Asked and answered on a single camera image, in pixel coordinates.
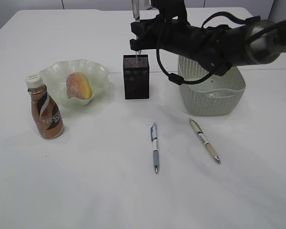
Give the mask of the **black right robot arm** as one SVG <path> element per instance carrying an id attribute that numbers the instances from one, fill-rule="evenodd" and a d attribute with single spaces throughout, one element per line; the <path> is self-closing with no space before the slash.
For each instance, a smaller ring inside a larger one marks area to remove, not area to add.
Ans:
<path id="1" fill-rule="evenodd" d="M 226 11 L 211 15 L 201 27 L 157 15 L 131 23 L 131 31 L 137 36 L 130 40 L 132 50 L 162 49 L 219 76 L 234 66 L 272 63 L 286 52 L 286 20 L 243 20 Z"/>

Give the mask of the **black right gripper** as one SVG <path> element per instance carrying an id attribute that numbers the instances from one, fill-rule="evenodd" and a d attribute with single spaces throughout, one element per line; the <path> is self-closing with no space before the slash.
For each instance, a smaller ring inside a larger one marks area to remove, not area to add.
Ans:
<path id="1" fill-rule="evenodd" d="M 165 20 L 162 15 L 154 19 L 131 23 L 136 36 L 156 36 L 130 40 L 133 51 L 165 50 L 191 60 L 205 59 L 205 31 L 177 20 Z"/>

